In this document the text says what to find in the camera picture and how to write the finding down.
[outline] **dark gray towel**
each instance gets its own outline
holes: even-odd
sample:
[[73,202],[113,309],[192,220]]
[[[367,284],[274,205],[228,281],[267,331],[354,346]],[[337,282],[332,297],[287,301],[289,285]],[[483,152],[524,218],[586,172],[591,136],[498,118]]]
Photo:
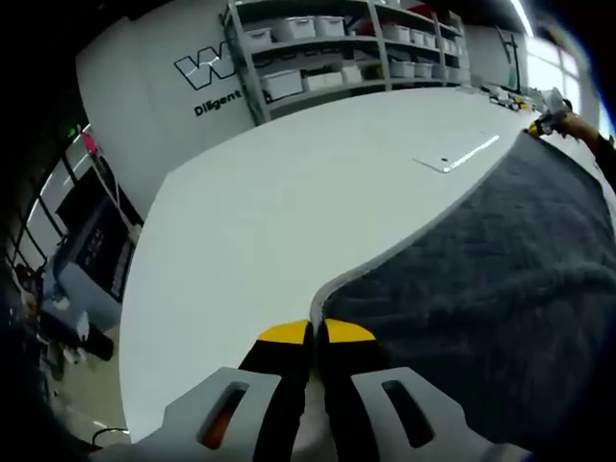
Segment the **dark gray towel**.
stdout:
[[532,449],[586,383],[615,307],[600,185],[521,134],[448,217],[338,289],[323,312],[367,327],[481,435]]

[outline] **cable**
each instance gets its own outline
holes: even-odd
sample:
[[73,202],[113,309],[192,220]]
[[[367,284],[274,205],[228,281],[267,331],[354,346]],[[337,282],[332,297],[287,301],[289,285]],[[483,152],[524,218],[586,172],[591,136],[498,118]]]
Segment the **cable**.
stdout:
[[96,446],[96,438],[98,437],[98,435],[101,435],[103,433],[107,433],[110,431],[121,431],[124,434],[128,434],[128,430],[126,428],[119,428],[119,427],[103,428],[103,429],[100,429],[94,432],[94,434],[92,435],[92,445]]

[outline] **desk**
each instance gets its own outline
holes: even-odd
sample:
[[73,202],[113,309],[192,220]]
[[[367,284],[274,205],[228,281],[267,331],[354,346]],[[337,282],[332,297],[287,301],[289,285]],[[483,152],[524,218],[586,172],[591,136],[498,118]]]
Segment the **desk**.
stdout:
[[[422,233],[536,117],[456,89],[382,92],[280,118],[173,171],[123,303],[131,439],[157,429],[165,407],[217,368],[237,367],[259,333],[308,319],[330,281]],[[477,127],[498,141],[452,172],[413,160],[450,154]]]

